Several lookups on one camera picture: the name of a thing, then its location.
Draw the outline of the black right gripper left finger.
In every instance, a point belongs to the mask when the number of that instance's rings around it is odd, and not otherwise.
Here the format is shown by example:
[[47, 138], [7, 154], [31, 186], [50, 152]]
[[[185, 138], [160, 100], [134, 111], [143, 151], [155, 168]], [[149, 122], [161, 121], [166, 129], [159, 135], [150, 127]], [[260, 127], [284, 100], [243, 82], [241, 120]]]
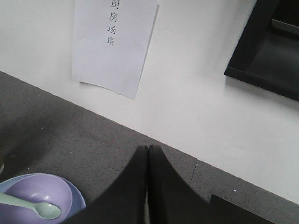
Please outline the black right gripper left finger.
[[64, 224], [143, 224], [147, 190], [147, 146], [139, 146], [115, 181]]

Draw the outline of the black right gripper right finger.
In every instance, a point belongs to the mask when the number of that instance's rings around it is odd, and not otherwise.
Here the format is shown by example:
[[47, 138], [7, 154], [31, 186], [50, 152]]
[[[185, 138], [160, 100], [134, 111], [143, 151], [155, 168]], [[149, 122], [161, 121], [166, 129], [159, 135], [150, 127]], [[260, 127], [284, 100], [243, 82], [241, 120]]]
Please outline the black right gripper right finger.
[[162, 148], [149, 147], [148, 204], [152, 224], [268, 224], [218, 196], [206, 202], [180, 177]]

